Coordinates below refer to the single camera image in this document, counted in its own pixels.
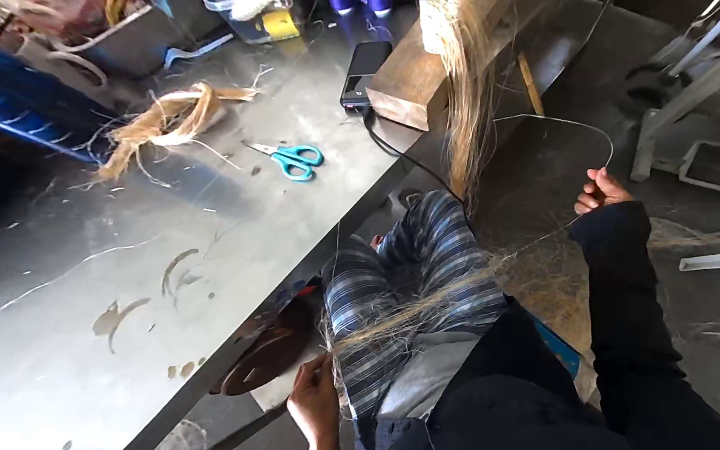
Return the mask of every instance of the black power bank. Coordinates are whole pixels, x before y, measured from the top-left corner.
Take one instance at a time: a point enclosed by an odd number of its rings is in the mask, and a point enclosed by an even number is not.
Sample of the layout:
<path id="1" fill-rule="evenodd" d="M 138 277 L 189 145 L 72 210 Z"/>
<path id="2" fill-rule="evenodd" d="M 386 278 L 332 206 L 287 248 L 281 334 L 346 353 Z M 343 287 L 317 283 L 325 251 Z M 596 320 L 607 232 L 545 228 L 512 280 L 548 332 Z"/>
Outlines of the black power bank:
<path id="1" fill-rule="evenodd" d="M 347 112 L 359 112 L 361 108 L 371 106 L 365 87 L 371 83 L 371 77 L 385 63 L 393 49 L 394 46 L 387 41 L 363 42 L 355 46 L 341 93 L 341 106 Z"/>

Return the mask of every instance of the scissor blade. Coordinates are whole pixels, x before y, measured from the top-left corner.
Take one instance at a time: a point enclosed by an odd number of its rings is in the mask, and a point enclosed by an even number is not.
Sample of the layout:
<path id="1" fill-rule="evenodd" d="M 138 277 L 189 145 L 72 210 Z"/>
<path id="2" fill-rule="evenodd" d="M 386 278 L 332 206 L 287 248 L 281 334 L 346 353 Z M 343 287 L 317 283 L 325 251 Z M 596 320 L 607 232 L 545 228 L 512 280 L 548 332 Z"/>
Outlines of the scissor blade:
<path id="1" fill-rule="evenodd" d="M 261 151 L 261 152 L 265 153 L 265 154 L 268 155 L 268 156 L 273 155 L 273 154 L 277 151 L 277 148 L 276 148 L 276 147 L 271 147 L 271 146 L 267 146 L 267 145 L 257 144 L 257 143 L 254 143 L 254 142 L 252 143 L 252 142 L 249 142 L 249 141 L 247 141 L 247 140 L 245 140 L 245 139 L 243 139 L 243 140 L 241 141 L 241 143 L 242 143 L 243 145 L 245 145 L 246 147 L 248 147 L 248 148 L 254 148 L 255 150 Z"/>

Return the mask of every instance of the scissors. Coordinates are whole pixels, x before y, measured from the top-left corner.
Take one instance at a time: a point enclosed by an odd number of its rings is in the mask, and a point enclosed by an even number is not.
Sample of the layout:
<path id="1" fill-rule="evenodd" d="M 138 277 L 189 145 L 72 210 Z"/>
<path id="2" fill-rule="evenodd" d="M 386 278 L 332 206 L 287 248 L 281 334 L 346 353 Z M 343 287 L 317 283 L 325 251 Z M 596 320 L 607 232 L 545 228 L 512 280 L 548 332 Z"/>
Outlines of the scissors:
<path id="1" fill-rule="evenodd" d="M 241 141 L 248 148 L 254 148 L 261 151 L 274 159 L 286 177 L 294 181 L 309 181 L 313 178 L 313 167 L 320 166 L 324 162 L 324 155 L 321 151 L 311 145 L 297 145 L 293 147 L 271 147 L 262 144 L 251 143 L 246 140 Z M 315 158 L 306 158 L 302 153 L 311 151 L 315 153 Z M 291 169 L 297 168 L 304 170 L 304 173 L 295 175 Z"/>

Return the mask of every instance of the teal scissors handle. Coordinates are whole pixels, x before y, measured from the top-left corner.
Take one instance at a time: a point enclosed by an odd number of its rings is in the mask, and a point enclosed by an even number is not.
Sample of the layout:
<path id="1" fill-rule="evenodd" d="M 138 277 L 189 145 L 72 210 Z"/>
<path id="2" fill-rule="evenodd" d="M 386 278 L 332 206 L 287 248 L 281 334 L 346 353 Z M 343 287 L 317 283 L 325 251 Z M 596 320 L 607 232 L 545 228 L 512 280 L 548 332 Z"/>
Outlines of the teal scissors handle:
<path id="1" fill-rule="evenodd" d="M 315 158 L 305 158 L 302 153 L 306 151 L 312 151 L 315 153 Z M 320 166 L 324 162 L 324 155 L 321 151 L 311 145 L 297 145 L 295 147 L 278 147 L 277 153 L 283 154 L 288 158 L 295 159 L 302 164 L 309 164 L 311 166 Z"/>
<path id="2" fill-rule="evenodd" d="M 305 158 L 305 156 L 301 155 L 304 151 L 314 152 L 315 158 Z M 300 145 L 296 147 L 279 147 L 271 156 L 271 159 L 274 159 L 279 164 L 286 177 L 303 182 L 313 178 L 313 166 L 321 165 L 324 162 L 324 155 L 313 146 Z M 304 170 L 304 173 L 294 175 L 291 171 L 292 168 Z"/>

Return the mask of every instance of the blue thread spool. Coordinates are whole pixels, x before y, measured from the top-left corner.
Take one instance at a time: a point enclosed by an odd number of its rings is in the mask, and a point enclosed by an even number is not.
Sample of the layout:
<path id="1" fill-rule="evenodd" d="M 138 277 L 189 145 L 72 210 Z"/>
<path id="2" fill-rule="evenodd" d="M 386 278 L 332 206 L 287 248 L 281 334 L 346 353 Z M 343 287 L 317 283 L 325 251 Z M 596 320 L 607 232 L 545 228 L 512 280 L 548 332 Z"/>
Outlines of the blue thread spool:
<path id="1" fill-rule="evenodd" d="M 390 0 L 365 0 L 370 10 L 374 11 L 377 17 L 385 17 L 390 14 Z"/>
<path id="2" fill-rule="evenodd" d="M 348 15 L 355 8 L 357 0 L 330 0 L 332 9 L 341 16 Z"/>

